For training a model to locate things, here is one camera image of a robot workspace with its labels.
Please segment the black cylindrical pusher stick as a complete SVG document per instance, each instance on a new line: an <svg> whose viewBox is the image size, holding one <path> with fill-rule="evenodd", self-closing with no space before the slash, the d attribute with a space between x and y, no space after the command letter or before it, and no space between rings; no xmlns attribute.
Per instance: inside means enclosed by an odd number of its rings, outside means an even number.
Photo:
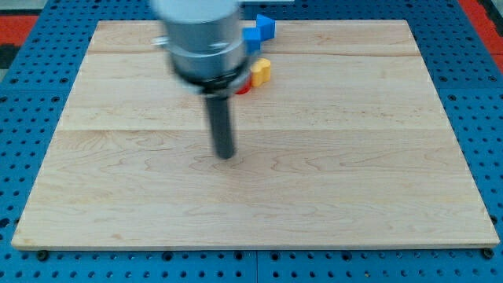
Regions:
<svg viewBox="0 0 503 283"><path fill-rule="evenodd" d="M215 155L222 160L231 158L235 152L228 100L227 97L204 99L213 150Z"/></svg>

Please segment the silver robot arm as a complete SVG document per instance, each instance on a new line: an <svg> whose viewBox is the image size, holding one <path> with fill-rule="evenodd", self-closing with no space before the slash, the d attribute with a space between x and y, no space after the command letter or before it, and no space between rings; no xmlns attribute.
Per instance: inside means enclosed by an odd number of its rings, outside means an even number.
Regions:
<svg viewBox="0 0 503 283"><path fill-rule="evenodd" d="M234 0L151 0L166 35L175 75L204 98L211 141L219 159L235 153L229 99L246 83L252 59L247 55Z"/></svg>

